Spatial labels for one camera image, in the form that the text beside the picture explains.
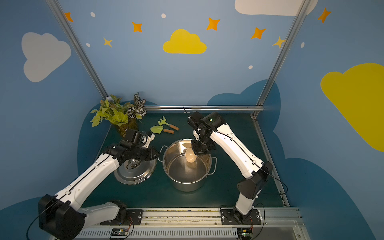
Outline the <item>beige plastic ladle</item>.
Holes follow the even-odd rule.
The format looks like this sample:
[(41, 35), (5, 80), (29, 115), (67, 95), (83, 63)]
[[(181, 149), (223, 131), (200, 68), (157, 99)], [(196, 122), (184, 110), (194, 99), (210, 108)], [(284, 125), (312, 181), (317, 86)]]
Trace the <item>beige plastic ladle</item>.
[(194, 153), (192, 146), (187, 148), (185, 157), (188, 163), (194, 163), (196, 161), (197, 155)]

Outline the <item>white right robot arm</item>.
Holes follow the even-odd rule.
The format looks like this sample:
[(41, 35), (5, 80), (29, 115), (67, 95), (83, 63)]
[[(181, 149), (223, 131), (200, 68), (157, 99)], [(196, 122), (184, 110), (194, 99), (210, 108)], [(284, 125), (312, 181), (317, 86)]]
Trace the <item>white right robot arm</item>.
[(203, 116), (194, 112), (188, 117), (188, 124), (194, 130), (195, 138), (191, 144), (195, 155), (209, 154), (219, 145), (241, 171), (245, 179), (237, 184), (240, 194), (234, 213), (239, 217), (247, 217), (268, 177), (272, 176), (273, 165), (256, 157), (218, 113)]

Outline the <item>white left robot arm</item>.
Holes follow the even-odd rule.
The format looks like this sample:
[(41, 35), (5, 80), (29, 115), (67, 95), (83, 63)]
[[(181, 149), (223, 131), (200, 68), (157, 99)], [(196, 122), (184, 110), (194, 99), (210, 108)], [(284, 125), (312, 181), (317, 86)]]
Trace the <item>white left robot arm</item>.
[(128, 220), (126, 205), (111, 201), (83, 208), (88, 196), (103, 180), (128, 161), (155, 160), (160, 153), (150, 145), (151, 132), (127, 130), (118, 144), (108, 146), (96, 161), (67, 187), (54, 196), (45, 195), (38, 203), (39, 227), (59, 240), (73, 240), (83, 229), (106, 223), (124, 224)]

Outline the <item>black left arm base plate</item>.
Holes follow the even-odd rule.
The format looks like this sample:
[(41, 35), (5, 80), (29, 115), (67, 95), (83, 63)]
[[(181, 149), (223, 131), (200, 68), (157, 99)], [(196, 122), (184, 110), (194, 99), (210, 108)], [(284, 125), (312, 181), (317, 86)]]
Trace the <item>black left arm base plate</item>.
[(114, 220), (101, 222), (101, 226), (140, 226), (143, 218), (143, 210), (127, 209), (125, 213), (118, 213)]

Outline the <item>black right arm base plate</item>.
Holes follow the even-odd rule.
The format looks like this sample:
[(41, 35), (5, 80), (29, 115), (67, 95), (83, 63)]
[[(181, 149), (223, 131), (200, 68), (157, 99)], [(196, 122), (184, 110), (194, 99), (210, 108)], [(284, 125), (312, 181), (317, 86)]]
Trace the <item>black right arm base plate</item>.
[(242, 215), (235, 209), (220, 208), (222, 225), (261, 225), (262, 215), (257, 209), (252, 209), (248, 214)]

